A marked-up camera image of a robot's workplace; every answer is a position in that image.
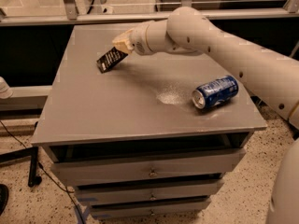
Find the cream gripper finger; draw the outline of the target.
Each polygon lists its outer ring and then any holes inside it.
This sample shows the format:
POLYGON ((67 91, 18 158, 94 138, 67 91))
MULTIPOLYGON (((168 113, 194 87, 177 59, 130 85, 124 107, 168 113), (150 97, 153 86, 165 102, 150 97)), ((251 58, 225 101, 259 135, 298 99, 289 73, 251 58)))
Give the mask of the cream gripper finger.
POLYGON ((134 46, 128 37, 116 37, 112 43, 117 50, 123 53, 130 54, 134 51, 134 46))
POLYGON ((121 34, 121 38, 128 39, 128 38, 130 37, 130 35, 132 34, 133 31, 134 31, 134 28, 129 29, 129 30, 123 32, 123 33, 121 34))

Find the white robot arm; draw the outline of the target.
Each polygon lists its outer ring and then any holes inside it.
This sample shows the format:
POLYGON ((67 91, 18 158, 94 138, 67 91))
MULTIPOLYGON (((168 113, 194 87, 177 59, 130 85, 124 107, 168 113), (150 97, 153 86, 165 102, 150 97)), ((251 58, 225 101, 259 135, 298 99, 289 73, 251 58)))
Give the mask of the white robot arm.
MULTIPOLYGON (((179 7, 164 21, 141 22, 112 43, 127 54, 201 51, 299 129, 299 62, 224 32, 192 7, 179 7)), ((298 223, 299 139, 280 164, 266 218, 266 224, 298 223)))

